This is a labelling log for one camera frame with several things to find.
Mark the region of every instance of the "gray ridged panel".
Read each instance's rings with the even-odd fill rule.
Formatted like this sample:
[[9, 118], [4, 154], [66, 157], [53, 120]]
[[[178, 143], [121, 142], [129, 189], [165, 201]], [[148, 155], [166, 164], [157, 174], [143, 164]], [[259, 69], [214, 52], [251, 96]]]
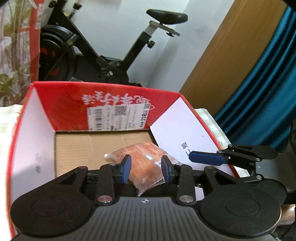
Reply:
[[174, 204], [169, 197], [121, 197], [112, 206], [99, 207], [76, 231], [55, 238], [32, 238], [23, 234], [13, 241], [276, 241], [271, 235], [235, 239], [212, 231], [190, 207]]

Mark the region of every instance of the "black saddle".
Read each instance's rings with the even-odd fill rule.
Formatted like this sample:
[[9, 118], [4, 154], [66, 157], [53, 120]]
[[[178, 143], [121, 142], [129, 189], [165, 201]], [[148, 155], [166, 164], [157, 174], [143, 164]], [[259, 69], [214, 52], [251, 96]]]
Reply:
[[185, 13], [169, 12], [157, 9], [148, 9], [146, 11], [148, 15], [155, 18], [161, 24], [177, 24], [187, 22], [188, 16]]

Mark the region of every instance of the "orange package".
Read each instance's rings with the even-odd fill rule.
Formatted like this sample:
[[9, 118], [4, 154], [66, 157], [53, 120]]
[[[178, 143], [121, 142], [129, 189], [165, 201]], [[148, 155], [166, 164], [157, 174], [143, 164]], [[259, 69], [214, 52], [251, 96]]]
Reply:
[[125, 155], [131, 155], [131, 172], [129, 180], [139, 190], [141, 196], [148, 189], [164, 183], [161, 172], [161, 157], [167, 155], [173, 164], [178, 161], [163, 149], [151, 142], [142, 142], [127, 146], [105, 155], [108, 162], [120, 163]]

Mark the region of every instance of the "stationary bicycle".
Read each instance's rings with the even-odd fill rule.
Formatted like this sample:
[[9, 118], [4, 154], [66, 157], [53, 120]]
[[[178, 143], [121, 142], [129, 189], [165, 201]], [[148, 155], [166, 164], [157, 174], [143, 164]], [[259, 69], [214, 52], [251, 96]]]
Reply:
[[[152, 48], [155, 44], [150, 40], [157, 28], [167, 31], [167, 35], [180, 36], [175, 30], [164, 26], [184, 23], [188, 16], [184, 13], [168, 12], [156, 9], [146, 11], [148, 15], [159, 21], [150, 21], [148, 27], [141, 33], [123, 60], [98, 55], [71, 21], [63, 8], [67, 0], [51, 1], [53, 8], [48, 25], [41, 29], [40, 34], [40, 67], [39, 80], [69, 81], [75, 77], [87, 82], [117, 83], [139, 85], [128, 82], [127, 70], [147, 45]], [[76, 54], [76, 46], [82, 54]]]

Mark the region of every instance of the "blue curtain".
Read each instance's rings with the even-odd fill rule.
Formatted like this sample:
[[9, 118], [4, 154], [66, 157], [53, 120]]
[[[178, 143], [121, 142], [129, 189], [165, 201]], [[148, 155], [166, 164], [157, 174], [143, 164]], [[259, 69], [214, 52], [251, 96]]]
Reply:
[[296, 13], [290, 7], [256, 65], [214, 119], [234, 144], [285, 150], [296, 119]]

